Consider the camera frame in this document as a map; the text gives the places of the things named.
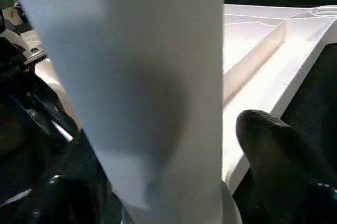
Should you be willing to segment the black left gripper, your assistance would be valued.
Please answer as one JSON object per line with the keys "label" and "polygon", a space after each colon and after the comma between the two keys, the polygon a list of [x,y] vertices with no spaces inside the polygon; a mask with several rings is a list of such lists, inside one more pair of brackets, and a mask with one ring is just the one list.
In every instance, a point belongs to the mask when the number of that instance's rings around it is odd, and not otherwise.
{"label": "black left gripper", "polygon": [[1,38],[1,101],[21,122],[28,123],[52,144],[62,146],[80,131],[66,112],[57,93],[35,74],[33,67],[43,56],[29,62],[23,50]]}

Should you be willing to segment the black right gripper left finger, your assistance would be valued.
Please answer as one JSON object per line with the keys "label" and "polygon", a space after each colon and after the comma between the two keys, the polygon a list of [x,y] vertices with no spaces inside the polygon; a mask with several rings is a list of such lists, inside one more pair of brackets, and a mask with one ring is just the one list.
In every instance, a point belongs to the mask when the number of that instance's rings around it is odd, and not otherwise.
{"label": "black right gripper left finger", "polygon": [[16,223],[121,223],[122,205],[81,130],[20,204]]}

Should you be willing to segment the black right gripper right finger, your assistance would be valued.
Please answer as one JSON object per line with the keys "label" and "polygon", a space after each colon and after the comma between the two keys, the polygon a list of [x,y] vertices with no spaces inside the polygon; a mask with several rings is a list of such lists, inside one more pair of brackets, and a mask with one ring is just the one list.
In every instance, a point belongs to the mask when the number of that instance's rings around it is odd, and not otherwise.
{"label": "black right gripper right finger", "polygon": [[336,223],[336,172],[293,127],[248,109],[235,132],[271,223]]}

